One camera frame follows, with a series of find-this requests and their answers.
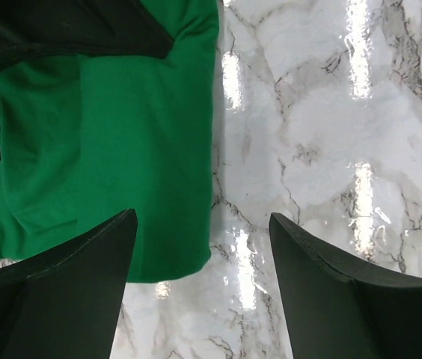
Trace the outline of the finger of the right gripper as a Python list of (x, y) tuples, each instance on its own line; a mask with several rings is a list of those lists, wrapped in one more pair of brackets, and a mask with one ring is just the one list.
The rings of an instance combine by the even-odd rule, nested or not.
[(0, 1), (0, 72), (56, 55), (163, 59), (173, 44), (140, 1)]

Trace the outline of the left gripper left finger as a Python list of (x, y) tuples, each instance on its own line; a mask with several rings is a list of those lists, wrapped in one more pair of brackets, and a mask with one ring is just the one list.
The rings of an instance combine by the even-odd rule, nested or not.
[(109, 358), (138, 226), (124, 210), (0, 269), (0, 358)]

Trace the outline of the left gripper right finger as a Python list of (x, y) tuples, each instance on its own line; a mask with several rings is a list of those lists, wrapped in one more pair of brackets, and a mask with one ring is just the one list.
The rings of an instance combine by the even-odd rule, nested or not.
[(369, 263), (280, 213), (269, 235), (295, 358), (422, 358), (422, 278)]

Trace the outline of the green t-shirt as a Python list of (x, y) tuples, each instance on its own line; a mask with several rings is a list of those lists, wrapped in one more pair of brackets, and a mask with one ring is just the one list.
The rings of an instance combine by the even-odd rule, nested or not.
[(163, 58), (56, 55), (0, 72), (0, 260), (24, 260), (125, 209), (128, 280), (211, 256), (216, 1), (140, 1), (174, 40)]

